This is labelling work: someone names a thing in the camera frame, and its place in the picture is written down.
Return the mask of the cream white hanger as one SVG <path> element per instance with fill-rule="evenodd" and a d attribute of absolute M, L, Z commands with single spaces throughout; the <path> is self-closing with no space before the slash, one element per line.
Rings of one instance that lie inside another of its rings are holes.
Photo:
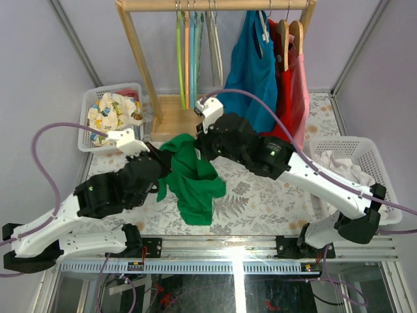
<path fill-rule="evenodd" d="M 214 60 L 216 62 L 216 74 L 219 81 L 220 87 L 223 86 L 223 62 L 222 62 L 222 53 L 220 48 L 220 40 L 218 36 L 218 28 L 217 28 L 217 2 L 214 1 L 214 12 L 210 11 L 210 30 L 211 30 L 211 38 L 214 47 Z"/>

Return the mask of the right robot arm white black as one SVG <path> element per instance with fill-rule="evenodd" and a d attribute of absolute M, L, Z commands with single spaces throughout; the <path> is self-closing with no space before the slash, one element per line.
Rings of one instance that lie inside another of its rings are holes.
<path fill-rule="evenodd" d="M 250 122 L 235 113 L 203 114 L 195 147 L 206 160 L 225 157 L 256 176 L 303 188 L 336 208 L 325 219 L 304 224 L 298 239 L 278 237 L 278 258 L 314 258 L 336 241 L 366 245 L 379 228 L 384 186 L 349 183 L 297 153 L 292 144 L 256 134 Z"/>

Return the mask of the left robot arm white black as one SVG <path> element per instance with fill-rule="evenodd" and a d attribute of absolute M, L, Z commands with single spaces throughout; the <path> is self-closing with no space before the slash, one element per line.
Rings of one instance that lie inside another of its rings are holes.
<path fill-rule="evenodd" d="M 142 206 L 150 193 L 159 191 L 159 179 L 171 173 L 173 153 L 151 143 L 148 151 L 127 157 L 119 171 L 101 173 L 78 185 L 61 204 L 28 224 L 2 227 L 11 250 L 3 256 L 10 276 L 45 271 L 65 258 L 108 254 L 116 258 L 140 258 L 145 247 L 137 226 L 101 233 L 75 234 L 78 226 L 102 220 Z"/>

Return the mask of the green t shirt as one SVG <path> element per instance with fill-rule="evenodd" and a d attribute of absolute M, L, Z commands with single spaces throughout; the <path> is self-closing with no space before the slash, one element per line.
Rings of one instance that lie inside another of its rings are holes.
<path fill-rule="evenodd" d="M 160 150 L 173 154 L 169 173 L 158 180 L 157 201 L 161 202 L 171 191 L 177 197 L 177 208 L 187 225 L 212 224 L 213 200 L 226 194 L 226 183 L 214 166 L 194 147 L 195 138 L 180 134 L 165 142 Z"/>

